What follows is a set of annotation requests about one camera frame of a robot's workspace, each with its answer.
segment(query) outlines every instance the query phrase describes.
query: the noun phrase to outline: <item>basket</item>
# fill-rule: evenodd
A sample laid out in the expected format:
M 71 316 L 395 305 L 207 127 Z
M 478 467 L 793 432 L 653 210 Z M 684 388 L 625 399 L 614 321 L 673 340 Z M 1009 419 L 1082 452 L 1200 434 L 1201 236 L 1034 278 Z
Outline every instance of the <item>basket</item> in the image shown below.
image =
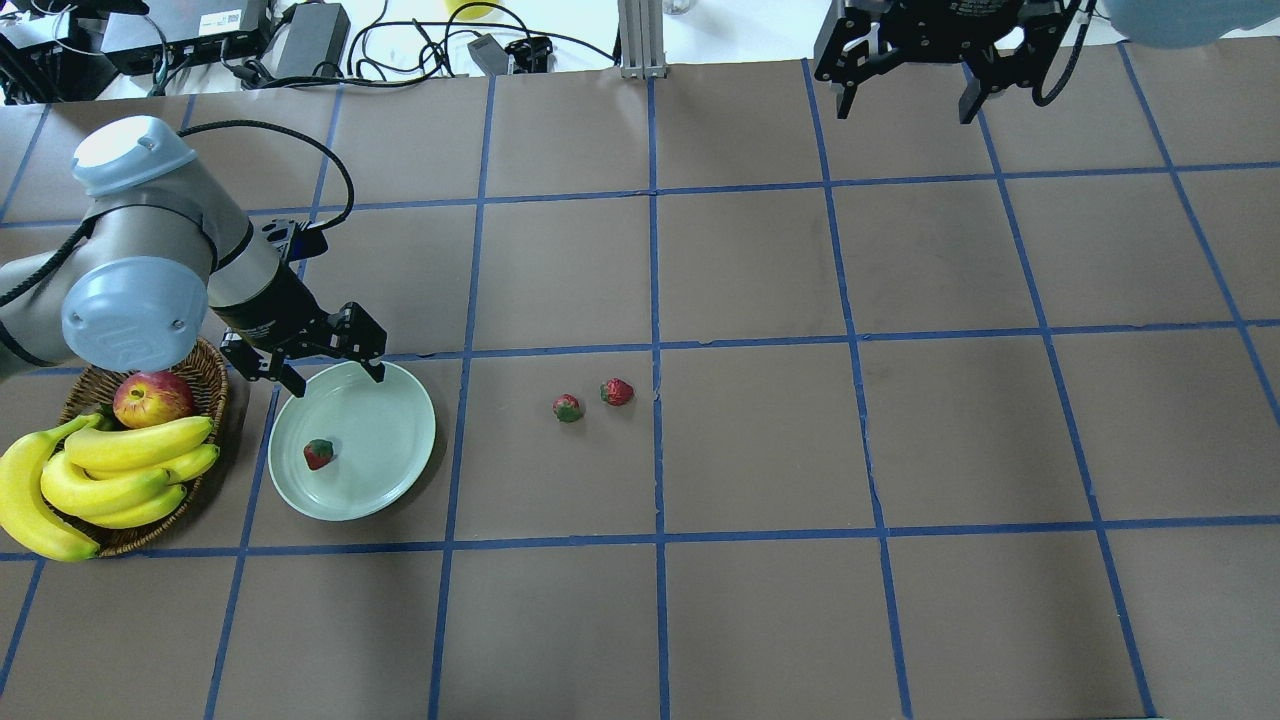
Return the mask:
M 223 415 L 227 411 L 229 392 L 227 365 L 223 361 L 223 356 L 209 341 L 197 338 L 196 347 L 191 351 L 191 355 L 175 365 L 173 373 L 191 386 L 191 395 L 196 400 L 196 413 L 209 415 L 214 420 L 214 430 L 205 442 L 221 445 Z M 79 415 L 86 406 L 97 406 L 102 402 L 110 405 L 115 398 L 115 389 L 128 377 L 129 373 L 115 373 L 93 366 L 86 368 L 67 396 L 61 418 L 58 420 L 59 424 L 67 423 L 76 415 Z M 189 520 L 202 510 L 207 505 L 206 500 L 216 495 L 218 491 L 218 488 L 209 487 L 210 475 L 216 478 L 223 477 L 221 473 L 206 473 L 205 475 L 187 480 L 184 483 L 187 486 L 187 497 L 182 500 L 182 503 L 173 512 L 161 520 L 138 528 L 111 530 L 67 515 L 56 507 L 54 512 L 93 538 L 101 546 L 99 557 L 124 555 L 155 541 L 172 530 L 179 520 Z

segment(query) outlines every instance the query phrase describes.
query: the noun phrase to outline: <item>brown basket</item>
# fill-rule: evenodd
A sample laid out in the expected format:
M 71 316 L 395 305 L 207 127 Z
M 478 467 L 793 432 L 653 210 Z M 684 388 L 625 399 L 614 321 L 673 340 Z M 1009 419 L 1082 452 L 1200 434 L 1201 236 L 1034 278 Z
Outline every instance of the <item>brown basket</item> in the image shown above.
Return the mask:
M 175 365 L 173 372 L 191 386 L 191 395 L 196 398 L 196 413 L 209 415 L 214 419 L 214 432 L 210 433 L 209 439 L 205 442 L 220 445 L 223 414 L 227 410 L 229 392 L 227 365 L 223 363 L 223 356 L 209 341 L 198 338 L 191 355 Z M 67 423 L 76 415 L 79 415 L 87 406 L 97 406 L 102 402 L 110 405 L 115 397 L 115 389 L 128 377 L 128 373 L 114 373 L 93 366 L 86 368 L 67 396 L 67 405 L 63 407 L 61 418 L 58 420 L 59 424 Z M 206 505 L 198 501 L 202 497 L 216 495 L 218 488 L 202 487 L 207 484 L 209 482 L 205 475 L 188 480 L 186 483 L 187 497 L 183 498 L 182 503 L 173 512 L 163 520 L 156 520 L 140 528 L 110 530 L 91 525 L 79 518 L 60 512 L 58 509 L 54 509 L 54 512 L 58 512 L 64 520 L 97 541 L 102 546 L 99 557 L 111 557 L 138 550 L 169 532 L 179 520 L 195 516 Z

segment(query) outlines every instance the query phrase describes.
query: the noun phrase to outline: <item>strawberry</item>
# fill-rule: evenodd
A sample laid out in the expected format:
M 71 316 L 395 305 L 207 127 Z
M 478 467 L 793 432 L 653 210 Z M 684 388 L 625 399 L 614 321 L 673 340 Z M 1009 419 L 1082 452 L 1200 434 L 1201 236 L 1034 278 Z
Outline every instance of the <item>strawberry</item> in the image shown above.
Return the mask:
M 613 406 L 626 405 L 631 401 L 635 393 L 635 388 L 628 386 L 621 378 L 613 378 L 600 386 L 600 400 Z
M 302 448 L 302 456 L 307 460 L 307 468 L 311 468 L 312 471 L 319 470 L 333 462 L 333 443 L 316 438 Z
M 552 413 L 561 423 L 576 423 L 582 419 L 582 405 L 572 395 L 562 395 L 552 404 Z

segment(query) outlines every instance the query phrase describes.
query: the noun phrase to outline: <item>red apple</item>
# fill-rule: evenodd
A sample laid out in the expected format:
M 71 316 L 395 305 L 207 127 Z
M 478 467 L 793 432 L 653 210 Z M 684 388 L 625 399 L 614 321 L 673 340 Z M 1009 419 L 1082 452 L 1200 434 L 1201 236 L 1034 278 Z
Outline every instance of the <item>red apple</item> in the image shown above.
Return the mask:
M 187 380 L 169 370 L 133 373 L 120 383 L 111 404 L 115 419 L 129 428 L 150 428 L 196 414 Z

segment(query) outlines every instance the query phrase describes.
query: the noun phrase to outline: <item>banana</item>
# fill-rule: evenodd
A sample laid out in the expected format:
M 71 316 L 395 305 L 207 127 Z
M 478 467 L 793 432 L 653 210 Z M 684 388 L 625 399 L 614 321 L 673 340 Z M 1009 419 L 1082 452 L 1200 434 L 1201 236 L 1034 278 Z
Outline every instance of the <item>banana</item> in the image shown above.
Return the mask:
M 134 470 L 120 478 L 95 480 L 72 465 L 65 452 L 45 464 L 40 491 L 50 505 L 68 515 L 110 515 L 152 500 L 164 492 L 169 471 L 164 468 Z
M 205 415 L 118 433 L 84 428 L 67 438 L 67 459 L 91 471 L 146 468 L 195 448 L 212 429 Z
M 28 550 L 50 560 L 76 562 L 97 555 L 99 544 L 45 505 L 40 475 L 58 441 L 92 427 L 101 415 L 82 415 L 51 430 L 18 438 L 0 457 L 0 527 Z
M 136 505 L 128 510 L 109 515 L 93 515 L 84 518 L 84 520 L 100 528 L 110 528 L 113 530 L 138 528 L 156 520 L 163 520 L 166 515 L 177 510 L 186 496 L 187 486 L 172 486 L 142 505 Z
M 216 445 L 198 445 L 196 450 L 184 452 L 172 460 L 164 460 L 156 462 L 155 465 L 147 465 L 142 470 L 164 469 L 169 470 L 169 484 L 184 483 L 187 480 L 198 478 L 209 471 L 218 461 L 218 456 L 221 451 L 218 450 Z M 97 480 L 109 480 L 113 478 L 122 478 L 137 473 L 138 470 L 88 470 L 88 475 Z

